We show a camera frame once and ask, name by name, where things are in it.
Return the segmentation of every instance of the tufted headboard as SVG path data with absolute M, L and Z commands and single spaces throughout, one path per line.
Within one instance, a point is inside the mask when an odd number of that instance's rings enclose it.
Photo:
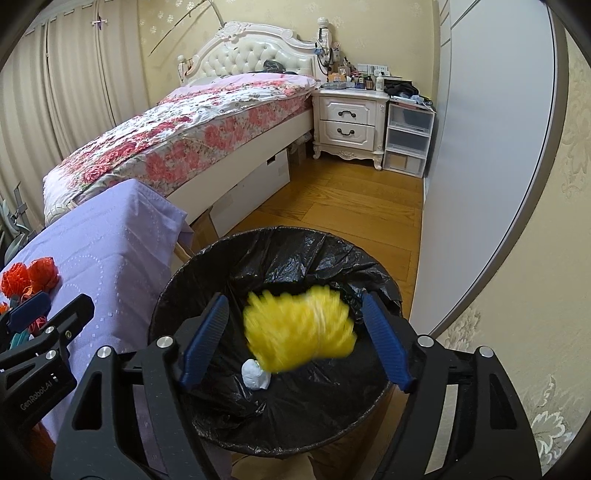
M 295 38 L 292 30 L 272 25 L 228 22 L 187 61 L 178 58 L 181 84 L 189 79 L 261 71 L 265 60 L 276 60 L 286 70 L 326 80 L 313 42 Z

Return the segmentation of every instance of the garbage bag liner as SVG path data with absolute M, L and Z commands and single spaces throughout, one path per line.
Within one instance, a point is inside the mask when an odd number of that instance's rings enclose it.
M 349 305 L 358 336 L 353 353 L 275 374 L 267 390 L 249 390 L 241 374 L 253 358 L 242 318 L 248 293 L 300 294 L 312 285 L 329 285 Z M 351 431 L 389 387 L 363 325 L 363 290 L 378 292 L 391 313 L 401 314 L 400 291 L 385 269 L 329 233 L 264 228 L 223 238 L 195 255 L 160 295 L 149 341 L 198 316 L 216 292 L 228 297 L 230 319 L 206 376 L 180 396 L 196 434 L 235 452 L 284 458 Z

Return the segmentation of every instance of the purple tablecloth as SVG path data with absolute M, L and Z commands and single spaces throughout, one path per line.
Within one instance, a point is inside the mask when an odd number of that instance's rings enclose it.
M 190 244 L 192 231 L 185 217 L 153 190 L 127 180 L 42 231 L 13 260 L 29 265 L 36 258 L 54 258 L 61 280 L 51 294 L 49 318 L 80 293 L 94 301 L 95 317 L 69 347 L 78 381 L 102 345 L 118 353 L 146 346 L 152 311 L 171 277 L 174 246 L 177 240 Z M 53 440 L 71 398 L 43 419 Z M 140 416 L 147 416 L 141 410 Z M 140 420 L 147 427 L 148 419 Z

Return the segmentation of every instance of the bed frame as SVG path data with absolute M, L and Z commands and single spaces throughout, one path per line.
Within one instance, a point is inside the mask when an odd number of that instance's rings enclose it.
M 315 48 L 313 42 L 298 40 L 292 30 L 228 22 L 191 60 L 178 58 L 179 79 L 181 85 L 190 85 L 191 79 L 260 71 L 265 60 L 277 60 L 288 71 L 326 81 Z M 309 109 L 241 146 L 182 185 L 168 199 L 187 212 L 187 222 L 192 223 L 259 165 L 313 128 Z

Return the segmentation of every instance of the curtain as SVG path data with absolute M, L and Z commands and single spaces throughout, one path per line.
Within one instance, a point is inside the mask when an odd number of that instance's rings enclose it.
M 98 32 L 99 51 L 111 112 L 121 124 L 148 109 L 142 65 L 137 0 L 99 0 L 98 12 L 107 20 Z
M 47 23 L 46 89 L 63 157 L 116 125 L 100 64 L 100 31 L 92 26 L 97 15 L 94 3 Z
M 37 27 L 17 44 L 0 72 L 0 195 L 14 208 L 20 191 L 33 228 L 44 225 L 43 177 L 61 161 L 44 88 L 44 37 Z

